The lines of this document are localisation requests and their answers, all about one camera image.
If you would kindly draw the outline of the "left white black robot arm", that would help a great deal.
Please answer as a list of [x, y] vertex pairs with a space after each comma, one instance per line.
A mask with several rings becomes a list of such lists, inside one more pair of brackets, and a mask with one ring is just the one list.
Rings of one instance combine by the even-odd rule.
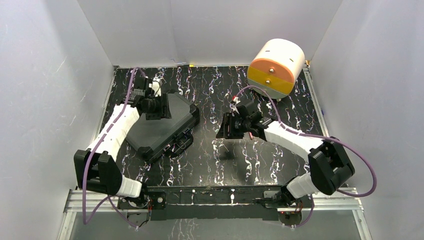
[[137, 208], [149, 203], [140, 181], [125, 177], [116, 164], [118, 152], [133, 125], [146, 120], [171, 118], [168, 95], [158, 78], [130, 79], [127, 93], [117, 103], [97, 138], [86, 149], [75, 152], [73, 161], [78, 187], [110, 196], [129, 197]]

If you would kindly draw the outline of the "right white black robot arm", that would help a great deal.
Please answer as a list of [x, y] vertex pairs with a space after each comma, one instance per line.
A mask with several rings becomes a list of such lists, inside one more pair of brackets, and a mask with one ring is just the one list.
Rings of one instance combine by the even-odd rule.
[[355, 174], [351, 160], [336, 138], [303, 136], [301, 131], [281, 126], [276, 118], [263, 116], [248, 100], [232, 104], [232, 111], [223, 115], [216, 138], [242, 139], [250, 133], [290, 150], [309, 165], [307, 173], [292, 178], [274, 195], [256, 199], [257, 203], [295, 207], [302, 197], [310, 194], [332, 195]]

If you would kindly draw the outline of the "black poker set case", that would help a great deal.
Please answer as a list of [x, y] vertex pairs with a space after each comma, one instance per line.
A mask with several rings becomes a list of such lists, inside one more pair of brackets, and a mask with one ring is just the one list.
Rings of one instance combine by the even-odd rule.
[[177, 92], [168, 94], [171, 118], [146, 120], [144, 116], [129, 130], [126, 141], [146, 163], [165, 155], [175, 158], [194, 142], [192, 129], [199, 124], [199, 108]]

